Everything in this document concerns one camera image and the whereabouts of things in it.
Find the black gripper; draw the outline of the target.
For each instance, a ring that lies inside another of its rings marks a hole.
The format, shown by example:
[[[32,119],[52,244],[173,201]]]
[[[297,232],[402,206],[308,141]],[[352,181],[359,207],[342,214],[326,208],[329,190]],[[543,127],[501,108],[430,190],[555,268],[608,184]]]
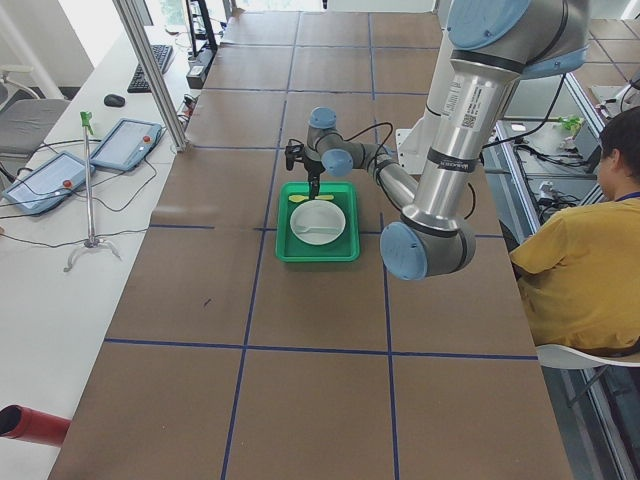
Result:
[[[309,199],[314,200],[319,195],[320,176],[323,173],[323,165],[320,161],[307,159],[304,163],[309,182]]]

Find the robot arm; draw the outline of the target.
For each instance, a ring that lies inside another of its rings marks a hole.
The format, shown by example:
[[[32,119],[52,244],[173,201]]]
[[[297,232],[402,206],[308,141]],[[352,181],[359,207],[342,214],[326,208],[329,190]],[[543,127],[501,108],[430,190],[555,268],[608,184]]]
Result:
[[[286,167],[304,165],[312,195],[322,173],[366,170],[400,211],[380,237],[384,265],[397,278],[461,270],[473,258],[475,236],[458,203],[496,121],[519,81],[584,63],[590,18],[588,1],[454,1],[440,50],[449,66],[433,78],[441,108],[426,111],[411,134],[424,164],[419,179],[382,147],[345,140],[335,112],[321,107],[310,115],[305,145],[287,148]]]

